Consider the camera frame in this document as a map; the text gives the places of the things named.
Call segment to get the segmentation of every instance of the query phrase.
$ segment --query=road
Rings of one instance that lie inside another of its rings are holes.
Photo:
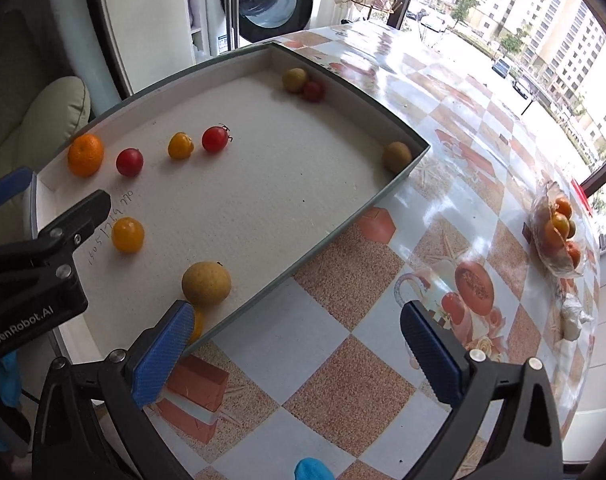
[[[418,35],[416,22],[410,22],[410,28],[410,34]],[[558,154],[557,161],[567,178],[574,177],[578,182],[582,182],[590,175],[590,169],[545,108],[534,102],[528,111],[521,115],[529,100],[523,99],[512,88],[511,76],[503,79],[492,70],[493,62],[489,57],[450,31],[440,34],[427,29],[423,43],[448,59],[457,72],[467,73],[485,84],[515,115],[521,117],[529,130],[536,135],[541,151],[548,154],[549,158],[552,158],[550,155]]]

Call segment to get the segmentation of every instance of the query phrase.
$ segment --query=silver bolt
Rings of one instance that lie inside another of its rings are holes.
[[[116,350],[112,350],[107,357],[113,363],[120,363],[125,359],[125,350],[117,348]]]
[[[543,367],[541,360],[536,357],[530,357],[528,359],[528,365],[534,368],[534,370],[541,370],[541,368]]]
[[[54,275],[59,278],[59,280],[65,280],[69,275],[72,274],[72,267],[68,264],[63,264],[62,266],[57,267],[57,270],[54,271]]]
[[[52,364],[50,364],[50,367],[53,368],[54,370],[60,370],[62,367],[65,366],[65,364],[68,362],[67,359],[65,359],[65,357],[57,357],[54,361],[52,361]]]
[[[478,348],[472,348],[469,351],[469,356],[472,361],[476,361],[477,363],[482,363],[486,358],[485,352],[479,350]]]

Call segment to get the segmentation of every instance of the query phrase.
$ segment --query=washing machine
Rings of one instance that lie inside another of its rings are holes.
[[[227,52],[224,0],[205,0],[209,51]],[[312,0],[238,0],[240,46],[303,30],[312,15]]]

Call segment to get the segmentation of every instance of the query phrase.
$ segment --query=parked car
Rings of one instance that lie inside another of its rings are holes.
[[[439,18],[438,16],[434,16],[433,14],[424,16],[419,23],[423,25],[423,27],[427,27],[434,32],[445,32],[447,28],[445,25],[445,20]]]
[[[523,99],[529,99],[531,92],[529,90],[528,85],[522,83],[520,79],[516,81],[516,79],[512,82],[512,88],[516,90],[520,94]]]
[[[492,70],[494,70],[494,72],[496,72],[499,76],[505,79],[510,73],[511,67],[512,64],[510,63],[510,61],[503,57],[492,65]]]
[[[411,10],[408,10],[405,15],[410,19],[410,20],[416,20],[417,22],[420,22],[420,20],[422,20],[425,16],[427,16],[427,10],[425,9],[421,9],[418,12],[412,12]]]

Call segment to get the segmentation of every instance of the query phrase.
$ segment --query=table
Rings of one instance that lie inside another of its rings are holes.
[[[586,220],[558,165],[481,82],[406,33],[360,22],[276,41],[367,92],[432,149],[394,195],[179,365],[178,382],[208,392],[186,393],[206,413],[193,418],[167,400],[148,409],[168,446],[198,479],[292,478],[306,456],[343,480],[402,478],[449,406],[401,336],[400,306],[419,299],[438,317],[462,302],[470,270],[494,301],[484,316],[464,304],[456,336],[493,360],[539,357],[564,436],[596,320],[567,342],[560,306],[572,293],[596,318],[600,271],[589,225],[582,278],[553,278],[533,247],[537,182],[557,180]],[[499,409],[494,401],[459,475],[480,459]]]

